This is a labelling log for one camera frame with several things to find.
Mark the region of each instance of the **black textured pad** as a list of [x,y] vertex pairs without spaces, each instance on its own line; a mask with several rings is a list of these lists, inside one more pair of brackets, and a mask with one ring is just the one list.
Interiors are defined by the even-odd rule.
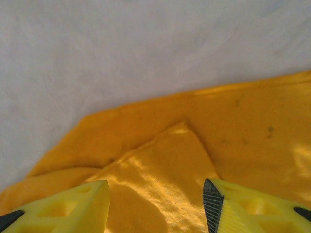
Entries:
[[311,211],[310,210],[306,210],[306,209],[301,208],[301,207],[295,207],[294,210],[298,214],[300,214],[302,217],[304,217],[306,220],[311,222]]
[[224,197],[210,179],[206,179],[203,188],[203,205],[209,233],[217,233]]
[[23,211],[23,210],[16,210],[16,211],[10,212],[6,215],[0,216],[0,232],[3,232],[13,222],[18,220],[24,213],[25,213],[25,211]]

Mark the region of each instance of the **yellow robot part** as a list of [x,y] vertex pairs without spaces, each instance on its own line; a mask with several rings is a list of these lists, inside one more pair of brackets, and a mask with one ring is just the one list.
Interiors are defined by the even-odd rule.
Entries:
[[109,204],[108,182],[94,181],[18,207],[2,233],[103,233]]
[[310,233],[311,210],[253,189],[206,179],[203,203],[209,233]]

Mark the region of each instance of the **white floor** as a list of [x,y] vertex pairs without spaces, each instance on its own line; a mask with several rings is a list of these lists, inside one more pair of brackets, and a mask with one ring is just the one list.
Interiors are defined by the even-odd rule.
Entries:
[[1,0],[0,190],[86,114],[311,68],[311,0]]

